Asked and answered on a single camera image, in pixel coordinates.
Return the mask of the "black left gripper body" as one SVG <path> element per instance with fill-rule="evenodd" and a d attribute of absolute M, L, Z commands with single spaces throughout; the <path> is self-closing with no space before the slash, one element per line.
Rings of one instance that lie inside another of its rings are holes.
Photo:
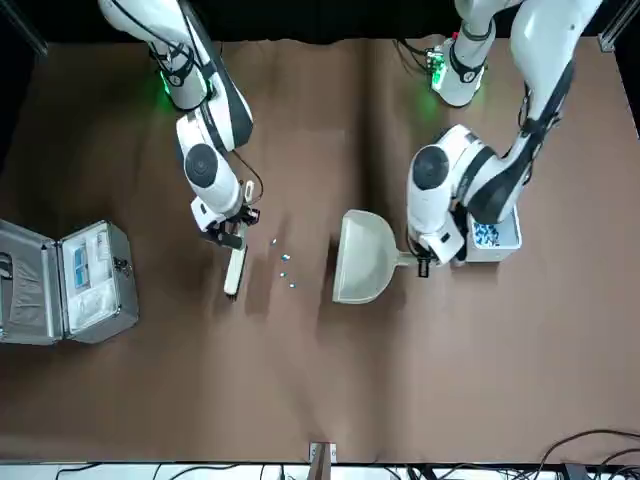
<path fill-rule="evenodd" d="M 415 256 L 418 261 L 418 277 L 428 278 L 430 275 L 430 265 L 433 260 L 432 251 L 429 247 L 423 247 L 420 243 L 415 243 Z"/>

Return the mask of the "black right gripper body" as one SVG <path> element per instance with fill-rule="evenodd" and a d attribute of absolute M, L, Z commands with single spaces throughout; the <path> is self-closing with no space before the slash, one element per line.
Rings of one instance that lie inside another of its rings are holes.
<path fill-rule="evenodd" d="M 201 205 L 203 211 L 204 229 L 201 235 L 218 246 L 229 249 L 243 249 L 245 247 L 246 229 L 259 222 L 260 210 L 242 204 L 239 211 L 230 218 L 216 214 L 206 205 Z"/>

